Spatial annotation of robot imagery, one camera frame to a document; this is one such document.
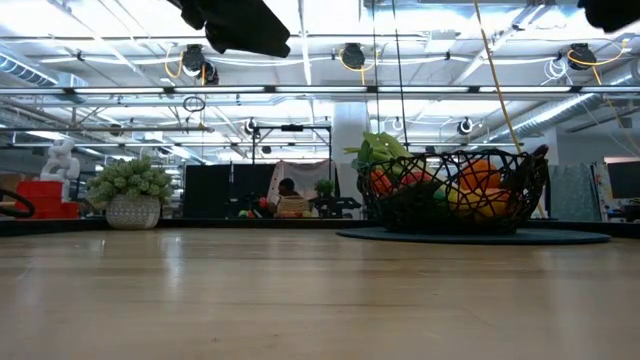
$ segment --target fruit basket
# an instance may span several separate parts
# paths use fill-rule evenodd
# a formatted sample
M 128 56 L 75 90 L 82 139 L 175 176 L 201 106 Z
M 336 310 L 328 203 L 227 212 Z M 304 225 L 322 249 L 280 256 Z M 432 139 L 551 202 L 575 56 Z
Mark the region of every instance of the fruit basket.
M 372 148 L 363 143 L 362 152 L 380 151 Z M 354 167 L 369 213 L 390 231 L 512 233 L 537 207 L 548 178 L 547 149 L 391 156 Z

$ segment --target black cable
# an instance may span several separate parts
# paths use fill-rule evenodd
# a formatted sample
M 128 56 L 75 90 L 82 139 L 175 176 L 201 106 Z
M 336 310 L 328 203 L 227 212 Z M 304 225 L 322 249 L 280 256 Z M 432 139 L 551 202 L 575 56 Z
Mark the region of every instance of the black cable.
M 14 210 L 14 209 L 9 209 L 5 207 L 0 207 L 0 214 L 6 215 L 6 216 L 12 216 L 15 218 L 30 218 L 36 213 L 35 206 L 33 206 L 33 204 L 29 200 L 25 199 L 24 197 L 12 191 L 0 189 L 0 199 L 2 199 L 4 196 L 8 196 L 10 198 L 16 199 L 18 202 L 23 203 L 27 207 L 27 210 L 17 210 L 17 209 Z
M 407 136 L 407 122 L 404 112 L 404 85 L 402 84 L 402 63 L 400 62 L 400 37 L 398 36 L 398 22 L 396 21 L 396 0 L 391 0 L 393 7 L 393 22 L 396 31 L 396 50 L 398 51 L 398 76 L 400 78 L 400 102 L 402 102 L 402 130 L 404 131 L 404 146 L 409 151 L 409 137 Z
M 378 46 L 376 45 L 376 2 L 372 3 L 373 18 L 373 70 L 376 86 L 378 86 Z M 380 91 L 376 90 L 376 118 L 378 119 L 378 134 L 380 133 Z

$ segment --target small potted plant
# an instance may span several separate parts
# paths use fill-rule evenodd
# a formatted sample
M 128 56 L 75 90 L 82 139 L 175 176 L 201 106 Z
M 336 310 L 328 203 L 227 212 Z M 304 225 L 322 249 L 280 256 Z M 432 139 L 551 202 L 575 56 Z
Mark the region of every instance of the small potted plant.
M 89 182 L 89 198 L 106 204 L 107 222 L 120 230 L 152 229 L 160 205 L 171 196 L 171 176 L 151 168 L 151 159 L 118 161 Z
M 333 182 L 331 180 L 322 179 L 316 182 L 315 190 L 318 197 L 327 198 L 331 196 L 331 193 L 333 193 L 333 187 Z

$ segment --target wooden table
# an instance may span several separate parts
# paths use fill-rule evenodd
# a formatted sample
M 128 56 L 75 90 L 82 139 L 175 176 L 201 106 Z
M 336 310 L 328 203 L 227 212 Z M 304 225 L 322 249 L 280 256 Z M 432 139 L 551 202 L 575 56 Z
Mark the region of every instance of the wooden table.
M 0 359 L 638 359 L 640 242 L 0 239 Z

